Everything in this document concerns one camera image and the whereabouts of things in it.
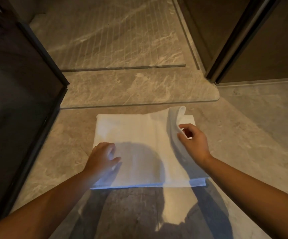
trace grooved shower floor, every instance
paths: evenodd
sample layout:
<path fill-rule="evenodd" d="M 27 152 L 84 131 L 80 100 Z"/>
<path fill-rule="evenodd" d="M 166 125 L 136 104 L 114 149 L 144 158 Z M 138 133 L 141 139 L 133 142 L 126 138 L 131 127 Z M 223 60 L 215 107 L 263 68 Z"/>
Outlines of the grooved shower floor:
<path fill-rule="evenodd" d="M 30 27 L 62 71 L 185 66 L 166 0 L 49 0 Z"/>

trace black metal frame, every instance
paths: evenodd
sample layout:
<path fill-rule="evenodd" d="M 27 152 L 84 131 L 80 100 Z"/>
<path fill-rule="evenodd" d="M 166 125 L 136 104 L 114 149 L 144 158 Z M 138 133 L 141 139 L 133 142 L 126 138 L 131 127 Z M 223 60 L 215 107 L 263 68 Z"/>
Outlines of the black metal frame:
<path fill-rule="evenodd" d="M 65 96 L 67 86 L 69 84 L 65 76 L 62 74 L 58 66 L 54 63 L 48 52 L 45 50 L 43 45 L 40 43 L 40 41 L 34 35 L 33 31 L 30 29 L 30 27 L 24 23 L 17 23 L 17 26 L 23 32 L 26 38 L 30 41 L 32 46 L 39 52 L 43 60 L 54 72 L 55 76 L 57 76 L 57 78 L 61 81 L 61 83 L 63 84 L 63 88 L 61 89 L 56 100 L 54 101 L 44 123 L 42 124 L 34 140 L 32 141 L 26 153 L 26 156 L 24 157 L 16 175 L 14 176 L 10 187 L 8 188 L 7 192 L 5 193 L 3 199 L 0 202 L 0 220 L 10 213 L 21 191 L 21 188 L 35 162 L 35 159 L 38 156 L 39 151 L 42 148 L 42 145 L 59 113 L 60 104 Z"/>

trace person's left hand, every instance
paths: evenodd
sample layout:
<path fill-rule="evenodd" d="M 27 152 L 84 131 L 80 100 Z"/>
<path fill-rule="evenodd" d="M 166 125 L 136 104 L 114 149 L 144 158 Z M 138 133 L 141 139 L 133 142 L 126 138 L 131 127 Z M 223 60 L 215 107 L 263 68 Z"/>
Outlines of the person's left hand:
<path fill-rule="evenodd" d="M 110 158 L 113 158 L 114 152 L 114 143 L 99 143 L 93 148 L 91 155 L 86 162 L 85 168 L 83 169 L 83 173 L 87 173 L 89 176 L 99 180 L 100 177 L 110 171 L 112 167 L 121 160 L 121 157 L 116 157 L 110 160 Z"/>

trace black door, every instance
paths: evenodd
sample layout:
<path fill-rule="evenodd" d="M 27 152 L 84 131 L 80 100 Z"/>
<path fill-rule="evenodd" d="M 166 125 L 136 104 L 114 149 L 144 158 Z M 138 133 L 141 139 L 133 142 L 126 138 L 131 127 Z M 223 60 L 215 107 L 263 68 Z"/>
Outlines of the black door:
<path fill-rule="evenodd" d="M 9 213 L 67 85 L 30 28 L 0 0 L 0 219 Z"/>

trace hand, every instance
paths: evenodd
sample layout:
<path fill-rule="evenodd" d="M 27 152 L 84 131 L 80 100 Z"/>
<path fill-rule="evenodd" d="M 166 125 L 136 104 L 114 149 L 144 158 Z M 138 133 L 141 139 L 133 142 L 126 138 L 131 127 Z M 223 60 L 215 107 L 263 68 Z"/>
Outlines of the hand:
<path fill-rule="evenodd" d="M 193 124 L 180 124 L 179 128 L 183 128 L 183 132 L 187 137 L 193 137 L 192 139 L 188 139 L 182 133 L 177 134 L 178 139 L 182 142 L 190 156 L 202 167 L 205 160 L 212 157 L 209 152 L 206 135 Z"/>
<path fill-rule="evenodd" d="M 87 173 L 89 176 L 95 177 L 99 180 L 105 173 L 110 171 L 115 166 L 121 157 L 116 157 L 112 160 L 115 152 L 115 144 L 108 142 L 101 142 L 95 146 L 86 162 L 83 173 Z"/>

